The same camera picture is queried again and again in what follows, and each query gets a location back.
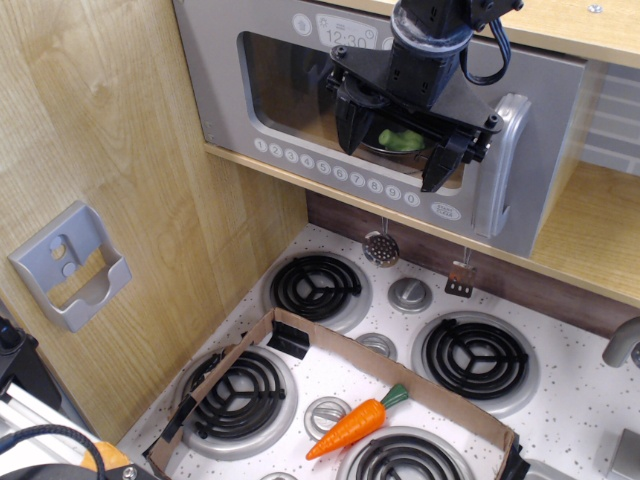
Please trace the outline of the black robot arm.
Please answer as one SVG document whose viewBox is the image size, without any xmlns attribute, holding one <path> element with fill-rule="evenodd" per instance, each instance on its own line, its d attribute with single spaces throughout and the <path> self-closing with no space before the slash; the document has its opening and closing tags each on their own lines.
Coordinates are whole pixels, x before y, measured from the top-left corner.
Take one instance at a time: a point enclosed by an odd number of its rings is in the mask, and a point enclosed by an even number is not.
<svg viewBox="0 0 640 480">
<path fill-rule="evenodd" d="M 435 192 L 462 163 L 482 161 L 501 116 L 473 91 L 497 83 L 511 60 L 502 16 L 521 1 L 399 1 L 390 25 L 388 50 L 335 46 L 327 79 L 335 93 L 335 120 L 342 150 L 352 154 L 377 117 L 434 141 L 422 173 L 422 191 Z M 467 67 L 473 35 L 489 28 L 502 66 L 477 76 Z"/>
</svg>

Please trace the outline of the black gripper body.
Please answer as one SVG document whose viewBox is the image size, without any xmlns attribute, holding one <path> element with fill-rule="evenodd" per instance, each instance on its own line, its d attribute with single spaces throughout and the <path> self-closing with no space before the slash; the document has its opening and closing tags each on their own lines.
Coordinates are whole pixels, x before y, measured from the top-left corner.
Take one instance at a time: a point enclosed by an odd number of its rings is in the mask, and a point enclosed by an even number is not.
<svg viewBox="0 0 640 480">
<path fill-rule="evenodd" d="M 338 45 L 330 53 L 333 72 L 327 88 L 336 93 L 343 82 L 358 82 L 363 90 L 377 92 L 388 105 L 374 112 L 436 140 L 454 133 L 471 138 L 463 162 L 482 161 L 492 136 L 503 120 L 479 99 L 471 85 L 489 86 L 504 77 L 504 70 L 488 76 L 467 69 L 468 49 L 450 56 L 428 57 L 398 41 L 390 50 Z"/>
</svg>

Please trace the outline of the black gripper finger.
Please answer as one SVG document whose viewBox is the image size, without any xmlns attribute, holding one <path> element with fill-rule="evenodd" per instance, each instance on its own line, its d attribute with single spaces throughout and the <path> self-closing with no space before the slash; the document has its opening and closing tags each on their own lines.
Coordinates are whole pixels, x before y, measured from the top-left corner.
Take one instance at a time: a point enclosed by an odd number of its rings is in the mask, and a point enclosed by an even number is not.
<svg viewBox="0 0 640 480">
<path fill-rule="evenodd" d="M 422 174 L 422 192 L 436 192 L 462 163 L 471 138 L 454 133 L 442 140 L 433 150 Z"/>
<path fill-rule="evenodd" d="M 374 112 L 388 105 L 377 92 L 363 90 L 358 82 L 343 82 L 336 93 L 335 119 L 338 142 L 351 155 L 368 133 Z"/>
</svg>

